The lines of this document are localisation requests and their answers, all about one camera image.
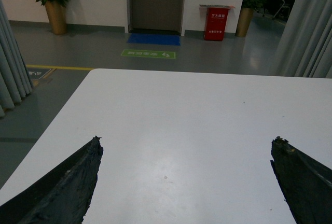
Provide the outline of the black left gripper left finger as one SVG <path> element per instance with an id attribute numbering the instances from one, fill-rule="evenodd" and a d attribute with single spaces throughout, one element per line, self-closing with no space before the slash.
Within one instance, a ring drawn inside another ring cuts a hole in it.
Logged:
<path id="1" fill-rule="evenodd" d="M 82 223 L 98 181 L 102 155 L 96 136 L 1 205 L 1 223 Z"/>

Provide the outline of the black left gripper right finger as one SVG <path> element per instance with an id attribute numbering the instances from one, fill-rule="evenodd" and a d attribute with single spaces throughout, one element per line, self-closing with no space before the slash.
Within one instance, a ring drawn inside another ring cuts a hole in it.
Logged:
<path id="1" fill-rule="evenodd" d="M 272 141 L 270 161 L 296 223 L 331 223 L 331 169 L 288 140 Z"/>

